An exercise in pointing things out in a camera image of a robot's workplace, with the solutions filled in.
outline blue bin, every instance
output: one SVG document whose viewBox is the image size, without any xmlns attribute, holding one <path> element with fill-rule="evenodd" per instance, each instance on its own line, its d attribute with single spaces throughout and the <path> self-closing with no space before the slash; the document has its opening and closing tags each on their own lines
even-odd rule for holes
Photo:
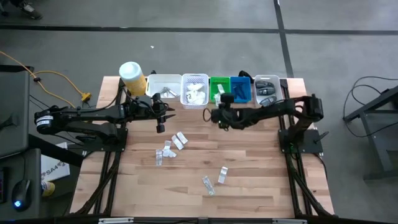
<svg viewBox="0 0 398 224">
<path fill-rule="evenodd" d="M 251 101 L 251 83 L 249 77 L 231 77 L 231 93 L 235 103 Z"/>
</svg>

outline wooden table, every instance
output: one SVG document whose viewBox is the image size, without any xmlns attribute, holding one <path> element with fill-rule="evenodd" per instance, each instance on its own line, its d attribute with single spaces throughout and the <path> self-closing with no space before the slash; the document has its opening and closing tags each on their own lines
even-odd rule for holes
<svg viewBox="0 0 398 224">
<path fill-rule="evenodd" d="M 306 95 L 303 79 L 287 79 L 290 97 Z M 119 77 L 104 77 L 97 107 L 116 95 Z M 218 129 L 206 123 L 202 110 L 184 110 L 178 102 L 175 117 L 157 134 L 156 121 L 133 121 L 127 125 L 129 139 L 118 171 L 112 216 L 129 217 L 293 217 L 292 199 L 284 155 L 279 151 L 279 120 L 267 119 L 244 131 Z M 238 106 L 254 106 L 253 102 Z M 175 158 L 163 158 L 155 166 L 155 150 L 182 131 L 189 142 Z M 77 211 L 98 185 L 103 152 L 83 161 L 71 212 Z M 324 208 L 333 213 L 323 166 L 314 155 L 304 154 L 309 189 Z M 221 167 L 228 168 L 224 184 L 217 183 Z M 209 196 L 202 182 L 208 176 L 216 195 Z M 300 208 L 304 211 L 301 191 Z M 104 191 L 102 206 L 108 190 Z"/>
</svg>

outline computer mouse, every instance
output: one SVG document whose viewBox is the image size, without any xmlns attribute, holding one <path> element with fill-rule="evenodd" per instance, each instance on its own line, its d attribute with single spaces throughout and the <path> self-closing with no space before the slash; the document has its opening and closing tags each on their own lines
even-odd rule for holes
<svg viewBox="0 0 398 224">
<path fill-rule="evenodd" d="M 30 180 L 24 179 L 16 183 L 12 189 L 11 200 L 12 206 L 18 212 L 24 211 L 29 208 L 31 203 L 31 187 Z"/>
</svg>

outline yellow container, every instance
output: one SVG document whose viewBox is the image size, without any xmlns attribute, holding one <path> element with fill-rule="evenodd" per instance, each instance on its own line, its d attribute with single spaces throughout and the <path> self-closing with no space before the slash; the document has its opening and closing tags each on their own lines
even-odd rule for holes
<svg viewBox="0 0 398 224">
<path fill-rule="evenodd" d="M 141 67 L 136 62 L 126 62 L 119 68 L 119 75 L 131 95 L 145 95 L 147 82 Z"/>
</svg>

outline white bin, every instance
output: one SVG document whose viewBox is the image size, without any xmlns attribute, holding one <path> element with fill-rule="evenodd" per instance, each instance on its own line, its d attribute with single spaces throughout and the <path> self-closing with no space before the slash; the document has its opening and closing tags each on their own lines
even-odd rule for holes
<svg viewBox="0 0 398 224">
<path fill-rule="evenodd" d="M 269 96 L 257 96 L 256 81 L 271 82 L 275 86 L 275 93 Z M 276 96 L 276 100 L 283 100 L 282 90 L 280 89 L 280 81 L 277 75 L 256 75 L 254 77 L 254 97 L 256 99 L 256 107 L 261 107 L 260 102 L 270 96 Z"/>
<path fill-rule="evenodd" d="M 173 97 L 173 95 L 169 94 L 168 97 L 164 97 L 163 94 L 160 94 L 161 99 L 168 102 L 178 101 L 180 100 L 181 95 L 181 80 L 182 77 L 179 74 L 149 75 L 147 79 L 147 89 L 145 94 L 152 97 L 155 93 L 160 93 L 164 87 L 167 87 L 176 94 L 178 94 L 178 96 Z"/>
<path fill-rule="evenodd" d="M 200 91 L 204 91 L 206 94 L 205 102 L 201 105 L 189 104 L 187 101 L 187 86 L 189 84 L 203 84 L 203 87 Z M 209 76 L 206 74 L 183 74 L 182 75 L 182 85 L 181 85 L 181 104 L 186 110 L 203 110 L 206 108 L 209 103 Z"/>
</svg>

